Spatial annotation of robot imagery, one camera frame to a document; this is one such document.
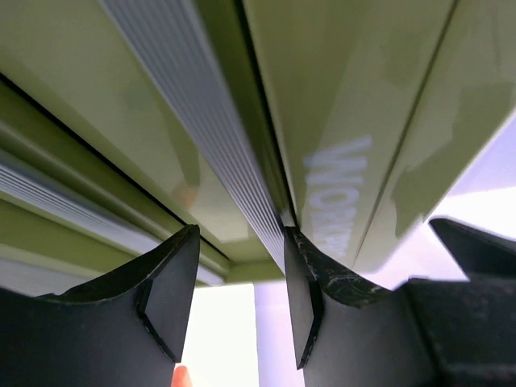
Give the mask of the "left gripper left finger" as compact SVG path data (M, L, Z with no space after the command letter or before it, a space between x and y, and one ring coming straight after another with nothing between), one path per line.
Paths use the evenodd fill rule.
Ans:
M200 231L63 294L1 292L4 386L168 386L181 361Z

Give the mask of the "drawer of chest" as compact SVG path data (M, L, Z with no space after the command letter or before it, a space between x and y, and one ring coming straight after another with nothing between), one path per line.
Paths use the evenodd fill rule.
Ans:
M4 1L1 70L162 203L198 223L231 281L279 268L95 1Z

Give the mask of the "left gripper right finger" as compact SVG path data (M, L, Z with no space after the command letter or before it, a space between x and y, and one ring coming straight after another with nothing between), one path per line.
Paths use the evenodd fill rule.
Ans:
M435 386L438 376L407 296L284 231L295 364L307 386Z

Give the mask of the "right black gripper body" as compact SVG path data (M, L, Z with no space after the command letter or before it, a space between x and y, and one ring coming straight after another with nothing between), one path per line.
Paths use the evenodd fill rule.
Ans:
M515 242L451 218L433 218L430 226L467 277L405 287L437 380L513 386Z

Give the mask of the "green metal drawer chest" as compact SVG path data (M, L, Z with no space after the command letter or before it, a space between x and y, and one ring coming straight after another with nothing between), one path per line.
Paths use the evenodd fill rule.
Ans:
M284 275L298 227L378 285L463 280L435 216L514 236L512 1L95 1ZM60 292L188 223L1 70L1 282Z

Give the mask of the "orange capped highlighter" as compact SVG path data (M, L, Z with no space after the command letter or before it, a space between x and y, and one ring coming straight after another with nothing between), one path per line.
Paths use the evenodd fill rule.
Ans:
M189 369L185 365L179 364L175 367L170 386L193 387L191 376L189 374Z

